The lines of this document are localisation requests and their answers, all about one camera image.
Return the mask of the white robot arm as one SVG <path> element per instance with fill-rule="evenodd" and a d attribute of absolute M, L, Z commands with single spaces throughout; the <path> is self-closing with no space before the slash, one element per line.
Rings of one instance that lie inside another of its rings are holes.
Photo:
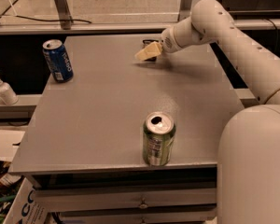
<path fill-rule="evenodd" d="M 244 81 L 246 108 L 226 125 L 217 152 L 216 224 L 280 224 L 280 58 L 239 30 L 216 0 L 137 52 L 140 61 L 188 46 L 218 44 Z"/>

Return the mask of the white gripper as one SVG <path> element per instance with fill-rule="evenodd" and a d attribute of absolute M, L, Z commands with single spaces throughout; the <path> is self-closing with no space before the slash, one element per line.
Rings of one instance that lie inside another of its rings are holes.
<path fill-rule="evenodd" d="M 151 59 L 153 57 L 157 57 L 161 55 L 162 49 L 168 53 L 174 53 L 181 50 L 181 48 L 178 46 L 178 44 L 175 41 L 175 34 L 174 34 L 173 27 L 166 28 L 161 33 L 161 43 L 156 41 L 151 42 L 143 49 L 138 51 L 135 54 L 135 58 L 139 61 L 145 61 L 147 59 Z"/>

